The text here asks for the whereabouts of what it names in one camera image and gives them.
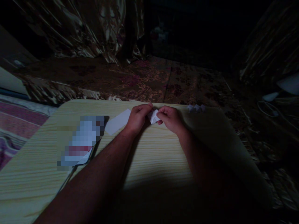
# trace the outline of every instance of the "hand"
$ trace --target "hand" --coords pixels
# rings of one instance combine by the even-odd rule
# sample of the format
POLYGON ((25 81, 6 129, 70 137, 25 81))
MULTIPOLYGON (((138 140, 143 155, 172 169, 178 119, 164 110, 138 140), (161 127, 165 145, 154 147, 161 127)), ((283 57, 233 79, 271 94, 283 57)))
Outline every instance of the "hand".
POLYGON ((142 129, 142 126, 144 125, 145 116, 152 110, 152 108, 152 103, 133 107, 131 110, 129 121, 126 124, 124 130, 134 135, 138 135, 138 133, 142 129))
POLYGON ((186 130, 176 108, 163 106, 159 109, 157 117, 161 119, 160 121, 158 121, 159 125, 164 122, 166 127, 176 135, 186 130))

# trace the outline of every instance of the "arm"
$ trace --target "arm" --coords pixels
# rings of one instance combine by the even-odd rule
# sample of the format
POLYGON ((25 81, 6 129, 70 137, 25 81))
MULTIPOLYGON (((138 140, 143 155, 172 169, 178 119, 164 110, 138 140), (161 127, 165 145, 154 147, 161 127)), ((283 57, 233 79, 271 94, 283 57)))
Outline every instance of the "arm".
POLYGON ((117 190, 133 143, 153 105, 133 107, 125 128, 54 198, 35 223, 88 223, 117 190))
POLYGON ((185 128, 175 108, 163 106, 157 116, 159 125, 164 122, 178 136, 194 180, 213 209, 233 211, 255 203, 230 168, 185 128))

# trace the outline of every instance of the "white paper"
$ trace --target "white paper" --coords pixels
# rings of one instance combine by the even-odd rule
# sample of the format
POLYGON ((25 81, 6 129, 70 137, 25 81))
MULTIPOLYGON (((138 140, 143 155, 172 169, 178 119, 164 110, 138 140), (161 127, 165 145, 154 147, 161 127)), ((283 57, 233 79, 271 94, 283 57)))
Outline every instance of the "white paper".
POLYGON ((127 109, 124 112, 117 115, 112 120, 109 120, 106 124, 105 131, 107 131, 109 135, 113 135, 115 132, 117 132, 120 128, 122 128, 124 125, 128 123, 130 113, 131 110, 127 109))
POLYGON ((93 150, 93 147, 89 150, 88 153, 85 154, 85 156, 82 157, 82 159, 77 163, 77 165, 85 164, 87 162, 87 160, 89 159, 89 156, 90 156, 92 150, 93 150))
POLYGON ((203 104, 201 106, 198 106, 197 104, 195 106, 192 106, 191 104, 189 104, 187 108, 189 109, 190 113, 198 113, 198 112, 206 111, 206 107, 203 104))
POLYGON ((157 113, 158 113, 158 110, 154 110, 154 111, 150 112, 150 113, 147 115, 151 124, 154 124, 154 123, 156 123, 157 121, 160 120, 160 119, 157 117, 157 113))
POLYGON ((201 108, 202 112, 206 111, 206 107, 203 104, 200 106, 200 108, 201 108))
POLYGON ((198 106, 197 104, 194 106, 194 108, 196 109, 196 112, 200 112, 200 106, 198 106))

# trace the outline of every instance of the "light wood table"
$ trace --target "light wood table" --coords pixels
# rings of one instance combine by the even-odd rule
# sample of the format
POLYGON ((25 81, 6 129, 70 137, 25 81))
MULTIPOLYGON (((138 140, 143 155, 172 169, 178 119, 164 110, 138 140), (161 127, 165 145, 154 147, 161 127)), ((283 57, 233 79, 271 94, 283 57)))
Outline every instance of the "light wood table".
MULTIPOLYGON (((33 222, 64 182, 67 172, 57 171, 56 167, 59 116, 105 115, 112 119, 139 104, 108 100, 72 100, 63 104, 0 172, 0 223, 33 222)), ((184 105, 168 106, 177 108, 187 126, 225 160, 265 207, 271 207, 270 189, 222 111, 207 108, 205 113, 192 114, 184 105)), ((105 132, 97 153, 117 133, 109 136, 105 132)), ((164 124, 150 125, 139 135, 132 158, 124 190, 114 208, 118 219, 138 213, 149 221, 153 214, 164 216, 166 207, 175 217, 182 210, 189 211, 193 204, 200 204, 200 193, 179 141, 164 124)), ((205 213, 204 205, 197 209, 205 213)))

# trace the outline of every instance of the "striped blanket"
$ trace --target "striped blanket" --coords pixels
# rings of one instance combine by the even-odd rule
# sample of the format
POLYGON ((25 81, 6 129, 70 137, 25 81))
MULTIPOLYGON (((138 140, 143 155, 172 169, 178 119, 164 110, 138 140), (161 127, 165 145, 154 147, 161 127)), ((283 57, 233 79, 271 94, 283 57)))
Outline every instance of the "striped blanket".
POLYGON ((0 95, 0 170, 56 109, 0 95))

